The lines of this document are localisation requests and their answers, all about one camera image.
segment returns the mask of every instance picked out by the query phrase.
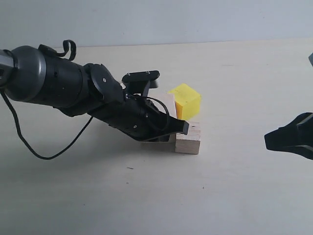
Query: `robotic arm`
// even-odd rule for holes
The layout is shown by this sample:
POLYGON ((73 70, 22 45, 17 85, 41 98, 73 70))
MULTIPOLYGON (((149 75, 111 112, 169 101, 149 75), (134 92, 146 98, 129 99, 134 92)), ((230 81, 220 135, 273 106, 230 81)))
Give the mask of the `robotic arm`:
POLYGON ((63 47, 63 53, 44 45, 0 50, 0 87, 6 103, 8 96, 51 106, 69 117, 89 114, 136 141, 168 141, 170 134, 188 133, 186 121, 171 117, 161 101, 148 97, 149 89, 157 88, 158 71, 126 74, 123 89, 104 65, 72 62, 73 41, 63 41, 63 47), (69 59, 61 58, 69 48, 69 59))

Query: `yellow cube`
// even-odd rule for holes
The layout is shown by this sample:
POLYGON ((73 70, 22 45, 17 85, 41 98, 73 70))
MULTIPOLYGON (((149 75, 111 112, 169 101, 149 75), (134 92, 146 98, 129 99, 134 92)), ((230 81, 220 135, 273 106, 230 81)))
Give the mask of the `yellow cube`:
POLYGON ((187 84, 181 84, 169 91, 175 96, 177 118, 189 120, 200 111, 201 95, 187 84))

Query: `light wood block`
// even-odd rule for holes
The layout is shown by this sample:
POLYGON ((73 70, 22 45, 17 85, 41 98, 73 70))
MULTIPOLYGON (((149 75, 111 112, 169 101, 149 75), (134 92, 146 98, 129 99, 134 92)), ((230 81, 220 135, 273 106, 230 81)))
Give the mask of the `light wood block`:
MULTIPOLYGON (((156 98, 160 101, 162 101, 165 106, 167 107, 170 115, 174 118, 176 118, 176 107, 175 107, 175 96, 174 94, 156 94, 156 95, 151 95, 152 98, 156 98)), ((154 105, 161 111, 161 112, 165 112, 164 108, 157 103, 156 101, 152 100, 152 102, 154 103, 154 105)), ((145 141, 142 143, 150 143, 150 144, 160 144, 160 143, 175 143, 176 141, 176 135, 173 134, 170 136, 169 141, 167 142, 149 142, 149 141, 145 141)))
POLYGON ((190 121, 188 135, 176 134, 175 152, 199 154, 200 140, 200 123, 190 121))

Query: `table surface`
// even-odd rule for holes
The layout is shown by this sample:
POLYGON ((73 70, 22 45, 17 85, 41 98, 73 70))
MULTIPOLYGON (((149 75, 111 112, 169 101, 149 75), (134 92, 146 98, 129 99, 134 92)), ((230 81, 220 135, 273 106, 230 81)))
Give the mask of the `table surface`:
MULTIPOLYGON (((150 95, 181 83, 201 93, 200 154, 141 145, 94 120, 68 152, 39 160, 0 100, 0 234, 311 234, 313 161, 264 143, 312 111, 311 52, 313 39, 79 48, 75 62, 103 63, 117 80, 159 70, 150 95)), ((13 104, 45 155, 88 120, 13 104)))

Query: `white wall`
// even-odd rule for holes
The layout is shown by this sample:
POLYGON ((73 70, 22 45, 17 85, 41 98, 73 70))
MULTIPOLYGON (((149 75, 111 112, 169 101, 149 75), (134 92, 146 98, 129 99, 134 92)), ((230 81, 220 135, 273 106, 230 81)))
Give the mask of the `white wall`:
POLYGON ((1 0, 0 48, 313 37, 312 0, 1 0))

